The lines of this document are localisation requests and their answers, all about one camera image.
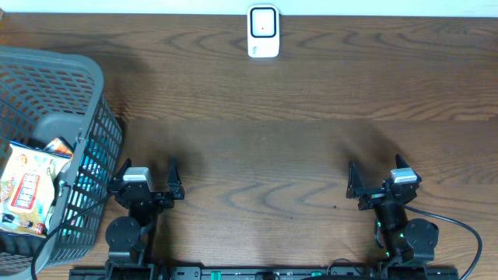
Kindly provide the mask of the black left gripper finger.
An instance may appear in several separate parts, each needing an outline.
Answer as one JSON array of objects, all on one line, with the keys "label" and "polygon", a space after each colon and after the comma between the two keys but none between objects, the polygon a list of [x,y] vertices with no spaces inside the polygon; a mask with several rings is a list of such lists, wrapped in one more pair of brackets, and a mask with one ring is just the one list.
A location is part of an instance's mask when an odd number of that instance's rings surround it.
[{"label": "black left gripper finger", "polygon": [[123,180],[126,170],[131,166],[132,166],[132,161],[129,158],[127,158],[124,161],[123,165],[120,167],[120,169],[114,175],[114,181]]},{"label": "black left gripper finger", "polygon": [[167,177],[167,186],[169,187],[170,192],[180,192],[182,189],[182,183],[180,175],[177,170],[176,159],[172,159],[170,161],[169,173]]}]

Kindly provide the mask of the small orange snack packet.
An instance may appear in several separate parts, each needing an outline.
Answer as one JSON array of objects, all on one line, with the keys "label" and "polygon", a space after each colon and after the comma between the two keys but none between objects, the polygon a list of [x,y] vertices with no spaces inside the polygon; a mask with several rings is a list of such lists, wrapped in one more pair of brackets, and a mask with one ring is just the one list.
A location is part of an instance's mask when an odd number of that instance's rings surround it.
[{"label": "small orange snack packet", "polygon": [[53,152],[65,156],[73,156],[73,149],[62,138],[54,138],[44,147],[45,152]]}]

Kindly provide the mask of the yellow snack bag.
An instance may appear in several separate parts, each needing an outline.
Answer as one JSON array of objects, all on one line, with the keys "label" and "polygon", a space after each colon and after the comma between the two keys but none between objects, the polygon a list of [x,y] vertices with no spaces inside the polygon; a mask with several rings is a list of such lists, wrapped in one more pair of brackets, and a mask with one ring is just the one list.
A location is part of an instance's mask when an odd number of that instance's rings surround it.
[{"label": "yellow snack bag", "polygon": [[72,156],[11,142],[1,176],[1,230],[16,235],[46,236],[59,173]]}]

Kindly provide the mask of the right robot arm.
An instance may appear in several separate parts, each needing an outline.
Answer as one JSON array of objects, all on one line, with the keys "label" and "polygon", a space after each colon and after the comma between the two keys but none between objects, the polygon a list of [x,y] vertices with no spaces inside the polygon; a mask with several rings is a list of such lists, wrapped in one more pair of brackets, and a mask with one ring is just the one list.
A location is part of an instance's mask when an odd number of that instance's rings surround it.
[{"label": "right robot arm", "polygon": [[377,245],[386,259],[370,269],[380,279],[428,279],[428,263],[435,258],[439,228],[425,219],[409,219],[405,207],[417,197],[422,178],[397,154],[396,168],[380,187],[366,187],[355,163],[349,163],[346,197],[358,199],[360,211],[372,209]]}]

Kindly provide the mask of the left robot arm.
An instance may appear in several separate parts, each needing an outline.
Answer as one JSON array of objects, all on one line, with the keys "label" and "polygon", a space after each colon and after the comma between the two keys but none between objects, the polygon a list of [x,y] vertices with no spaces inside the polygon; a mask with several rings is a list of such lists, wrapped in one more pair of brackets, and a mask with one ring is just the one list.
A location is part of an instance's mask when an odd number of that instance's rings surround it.
[{"label": "left robot arm", "polygon": [[104,268],[105,279],[168,279],[168,269],[150,260],[160,214],[183,200],[184,187],[177,162],[170,161],[167,190],[152,191],[147,167],[133,167],[126,159],[107,185],[107,193],[123,208],[126,216],[113,220],[105,239],[109,246]]}]

